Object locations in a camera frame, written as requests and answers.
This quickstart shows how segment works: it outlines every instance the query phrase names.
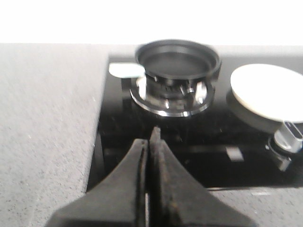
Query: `black glass cooktop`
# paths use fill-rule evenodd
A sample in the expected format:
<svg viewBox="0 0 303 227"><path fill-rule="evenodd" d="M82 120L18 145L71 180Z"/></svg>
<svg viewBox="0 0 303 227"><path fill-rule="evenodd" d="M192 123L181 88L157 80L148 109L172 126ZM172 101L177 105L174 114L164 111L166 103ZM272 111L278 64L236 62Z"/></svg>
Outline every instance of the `black glass cooktop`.
<svg viewBox="0 0 303 227"><path fill-rule="evenodd" d="M148 139L154 126L161 128L161 138L204 187L303 186L302 152L286 171L281 171L268 148L268 139L281 123L242 107L230 85L231 73L250 63L278 65L303 74L303 55L225 55L221 59L219 78L213 84L213 104L189 117L162 117L143 110L130 95L136 78L121 79L107 72L88 190L113 170L135 138ZM134 59L111 57L108 63L111 62ZM296 126L303 131L303 124Z"/></svg>

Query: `gray countertop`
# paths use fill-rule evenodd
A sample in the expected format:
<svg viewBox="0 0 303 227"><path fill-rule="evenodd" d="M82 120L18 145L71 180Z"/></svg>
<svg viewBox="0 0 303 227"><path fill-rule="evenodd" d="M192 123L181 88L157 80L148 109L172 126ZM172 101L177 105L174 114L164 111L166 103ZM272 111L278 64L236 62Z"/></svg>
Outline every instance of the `gray countertop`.
<svg viewBox="0 0 303 227"><path fill-rule="evenodd" d="M0 226L43 227L83 196L107 58L134 45L0 44ZM216 46L219 54L303 54L303 46ZM261 227L303 226L303 188L212 194Z"/></svg>

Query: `white wall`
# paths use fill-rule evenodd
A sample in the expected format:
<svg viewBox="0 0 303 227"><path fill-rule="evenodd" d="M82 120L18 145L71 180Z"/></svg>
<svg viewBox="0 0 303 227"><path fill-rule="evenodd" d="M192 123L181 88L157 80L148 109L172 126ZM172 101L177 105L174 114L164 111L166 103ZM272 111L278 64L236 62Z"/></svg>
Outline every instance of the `white wall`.
<svg viewBox="0 0 303 227"><path fill-rule="evenodd" d="M0 43L303 45L301 1L65 1L0 3Z"/></svg>

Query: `stove knob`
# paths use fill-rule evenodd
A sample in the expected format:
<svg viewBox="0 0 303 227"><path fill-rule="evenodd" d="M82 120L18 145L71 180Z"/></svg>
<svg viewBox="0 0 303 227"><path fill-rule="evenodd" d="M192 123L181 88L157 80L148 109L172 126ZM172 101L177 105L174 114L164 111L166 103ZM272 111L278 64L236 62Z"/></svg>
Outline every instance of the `stove knob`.
<svg viewBox="0 0 303 227"><path fill-rule="evenodd" d="M297 153L302 149L303 135L292 122L283 122L274 134L274 141L282 150Z"/></svg>

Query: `gas burner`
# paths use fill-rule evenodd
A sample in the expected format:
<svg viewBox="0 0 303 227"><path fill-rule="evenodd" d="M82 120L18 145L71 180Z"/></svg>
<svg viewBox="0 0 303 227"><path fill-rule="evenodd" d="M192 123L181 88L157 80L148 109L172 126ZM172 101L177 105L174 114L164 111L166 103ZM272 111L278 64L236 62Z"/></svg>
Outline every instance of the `gas burner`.
<svg viewBox="0 0 303 227"><path fill-rule="evenodd" d="M140 47L137 62L145 77L133 81L133 100L143 109L168 117L197 114L213 102L221 60L211 48L183 40L162 40Z"/></svg>

